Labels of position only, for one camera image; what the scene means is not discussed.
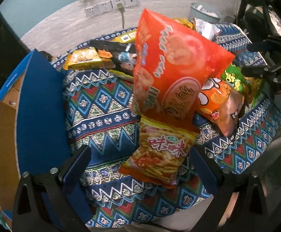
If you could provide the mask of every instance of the fabric pillow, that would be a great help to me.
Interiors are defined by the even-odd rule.
[[[237,66],[265,64],[259,53],[248,52],[249,39],[233,24],[215,24],[222,30],[216,42],[236,55]],[[103,36],[110,40],[125,30]],[[75,49],[90,45],[84,42]],[[61,69],[66,52],[53,61]],[[66,120],[72,150],[88,144],[92,161],[81,178],[81,186],[89,202],[97,207],[96,215],[87,223],[95,227],[121,227],[132,222],[146,222],[187,209],[210,195],[189,157],[179,169],[178,187],[173,190],[143,183],[118,173],[118,169],[138,148],[138,121],[129,109],[132,84],[117,79],[106,70],[63,71]],[[194,124],[202,131],[198,142],[217,164],[241,173],[266,149],[281,124],[281,112],[273,101],[261,93],[253,109],[246,108],[235,140],[219,134],[200,115]]]

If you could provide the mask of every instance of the power cord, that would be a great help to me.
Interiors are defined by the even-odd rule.
[[[117,4],[117,9],[120,11],[120,13],[121,13],[121,18],[122,18],[122,29],[124,29],[124,15],[123,15],[123,13],[124,13],[124,7],[123,7],[123,5],[122,5],[122,3],[118,3]]]
[[[237,0],[237,6],[236,6],[236,25],[238,25],[238,0]]]

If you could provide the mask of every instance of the blue cardboard flap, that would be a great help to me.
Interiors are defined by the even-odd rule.
[[[8,90],[13,86],[15,81],[21,76],[21,74],[25,71],[27,68],[27,65],[30,62],[30,59],[33,55],[34,51],[31,51],[29,54],[25,56],[25,58],[20,62],[20,64],[14,69],[14,71],[10,74],[4,85],[2,86],[0,90],[0,101],[5,97]]]
[[[16,115],[18,167],[20,174],[43,174],[59,168],[71,156],[63,110],[63,76],[37,50],[17,68],[23,67],[26,72]],[[67,199],[84,223],[92,218],[79,184]],[[52,211],[48,211],[54,222]]]

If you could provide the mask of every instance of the cardboard box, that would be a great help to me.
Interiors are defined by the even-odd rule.
[[[0,209],[9,216],[4,218],[10,228],[23,172],[46,173],[71,156],[62,80],[63,75],[33,50],[0,90]],[[67,199],[84,223],[91,219],[80,185]]]

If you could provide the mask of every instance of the yellow packet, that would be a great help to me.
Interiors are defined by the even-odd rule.
[[[176,186],[177,172],[195,144],[198,133],[187,133],[142,116],[140,147],[122,164],[119,172],[165,188]]]
[[[174,20],[180,24],[183,24],[184,26],[191,28],[193,30],[195,30],[195,24],[190,22],[188,19],[186,18],[174,18]]]
[[[99,57],[94,47],[76,50],[69,54],[63,67],[64,70],[87,70],[100,68],[103,68],[103,60]]]
[[[115,37],[112,41],[128,44],[134,42],[135,38],[136,38],[136,30],[132,30],[130,32]]]

